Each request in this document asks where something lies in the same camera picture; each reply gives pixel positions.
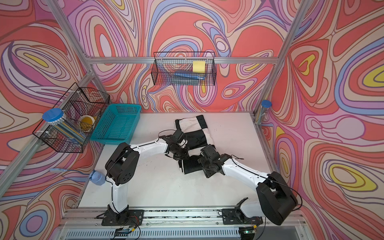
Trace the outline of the black white checkered pillowcase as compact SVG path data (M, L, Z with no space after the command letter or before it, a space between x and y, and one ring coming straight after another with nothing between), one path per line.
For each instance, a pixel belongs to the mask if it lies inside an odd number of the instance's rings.
M177 119L175 127L187 137L189 159L178 161L179 168L184 175L203 169L199 159L203 157L201 150L207 145L215 146L207 122L203 115Z

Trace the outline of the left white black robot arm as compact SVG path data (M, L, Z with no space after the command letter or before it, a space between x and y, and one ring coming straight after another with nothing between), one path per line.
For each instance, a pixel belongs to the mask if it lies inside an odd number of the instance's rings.
M127 183L133 178L139 160L159 154L175 161L188 160L190 157L187 143L186 134L175 130L172 135L158 136L156 140L142 144L119 144L105 164L106 178L112 184L109 209L117 215L128 210Z

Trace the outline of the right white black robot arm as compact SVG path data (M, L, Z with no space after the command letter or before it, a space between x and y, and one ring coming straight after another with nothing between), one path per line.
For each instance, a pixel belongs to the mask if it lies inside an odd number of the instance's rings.
M212 145L202 148L201 153L198 162L207 178L220 173L240 181L257 193L257 201L244 198L236 205L234 215L237 221L246 223L256 217L266 217L280 226L296 209L298 200L293 189L278 172L267 174L251 169L235 160L233 155L219 154Z

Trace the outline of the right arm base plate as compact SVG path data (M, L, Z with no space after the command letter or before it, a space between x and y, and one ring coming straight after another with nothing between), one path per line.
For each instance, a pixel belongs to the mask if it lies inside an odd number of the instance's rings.
M224 225L252 225L259 226L264 223L262 217L246 217L239 209L221 209L218 211Z

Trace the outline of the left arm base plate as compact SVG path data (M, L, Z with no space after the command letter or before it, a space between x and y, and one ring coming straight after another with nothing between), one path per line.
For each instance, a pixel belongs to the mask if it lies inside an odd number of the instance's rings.
M144 213L144 210L124 210L118 214L108 209L102 218L102 226L140 226Z

